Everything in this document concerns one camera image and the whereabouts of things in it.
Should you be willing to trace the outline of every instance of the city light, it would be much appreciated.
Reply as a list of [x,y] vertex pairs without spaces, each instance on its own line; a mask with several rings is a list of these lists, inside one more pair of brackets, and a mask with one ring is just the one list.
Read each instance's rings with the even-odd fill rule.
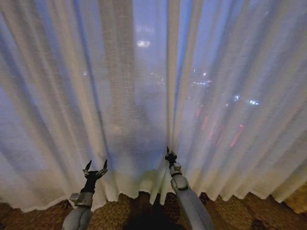
[[240,95],[239,95],[239,94],[235,95],[234,101],[237,102],[237,101],[239,100],[239,98],[240,98]]
[[252,104],[252,105],[259,105],[259,103],[257,101],[253,101],[253,100],[250,100],[249,103]]
[[138,41],[137,42],[138,47],[144,47],[147,48],[150,46],[150,42],[149,41]]

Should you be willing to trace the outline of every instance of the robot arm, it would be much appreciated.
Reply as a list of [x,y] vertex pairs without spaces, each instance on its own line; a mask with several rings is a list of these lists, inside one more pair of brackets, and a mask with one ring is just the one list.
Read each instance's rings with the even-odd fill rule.
[[91,207],[93,202],[93,195],[95,193],[96,181],[107,172],[107,160],[104,167],[100,171],[88,171],[91,166],[90,161],[83,173],[85,175],[86,183],[80,193],[73,193],[70,200],[77,206],[64,219],[62,230],[86,230],[91,219]]
[[213,230],[212,219],[196,193],[190,188],[187,179],[182,175],[181,165],[176,162],[177,156],[167,148],[166,160],[172,176],[171,185],[176,193],[189,228],[192,230]]

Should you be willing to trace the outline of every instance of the curtain fold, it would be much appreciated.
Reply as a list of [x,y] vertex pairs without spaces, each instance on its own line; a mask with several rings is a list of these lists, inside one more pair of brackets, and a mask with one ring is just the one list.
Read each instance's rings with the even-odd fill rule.
[[0,2],[0,197],[47,208],[108,173],[172,191],[166,146],[197,194],[284,201],[307,181],[307,2]]

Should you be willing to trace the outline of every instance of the patterned carpet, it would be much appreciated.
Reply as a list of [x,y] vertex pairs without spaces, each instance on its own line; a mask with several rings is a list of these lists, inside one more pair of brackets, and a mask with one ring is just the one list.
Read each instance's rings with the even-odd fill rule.
[[[96,210],[88,230],[185,230],[187,225],[174,194],[168,194],[164,206],[149,204],[149,195],[140,193],[132,199],[121,194],[118,202],[108,202]],[[205,194],[201,201],[221,230],[303,230],[307,218],[294,213],[271,197],[261,200],[249,194],[244,200],[235,197],[228,202],[218,198],[210,201]],[[62,201],[47,210],[21,212],[7,204],[0,204],[0,230],[60,230],[66,215],[72,210]]]

